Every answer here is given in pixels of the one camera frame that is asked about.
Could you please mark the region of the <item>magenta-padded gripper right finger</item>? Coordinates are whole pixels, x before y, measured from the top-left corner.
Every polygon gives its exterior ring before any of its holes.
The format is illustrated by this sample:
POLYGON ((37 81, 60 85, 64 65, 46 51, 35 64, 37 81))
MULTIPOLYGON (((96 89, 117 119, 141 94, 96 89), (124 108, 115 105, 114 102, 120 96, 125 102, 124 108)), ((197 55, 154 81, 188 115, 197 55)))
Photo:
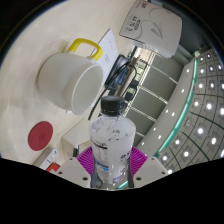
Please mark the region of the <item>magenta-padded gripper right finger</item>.
POLYGON ((156 157, 148 157, 133 147, 129 159, 128 187, 140 188, 168 175, 156 157))

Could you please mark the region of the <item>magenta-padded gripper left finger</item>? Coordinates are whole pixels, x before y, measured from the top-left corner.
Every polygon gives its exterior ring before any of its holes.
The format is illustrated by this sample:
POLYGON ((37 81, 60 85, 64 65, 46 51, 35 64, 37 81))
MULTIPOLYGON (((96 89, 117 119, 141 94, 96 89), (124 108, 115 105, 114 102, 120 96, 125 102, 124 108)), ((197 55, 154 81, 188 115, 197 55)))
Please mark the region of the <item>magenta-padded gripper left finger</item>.
POLYGON ((77 157, 69 157, 57 170, 56 175, 84 188, 91 187, 94 173, 94 156, 88 147, 77 157))

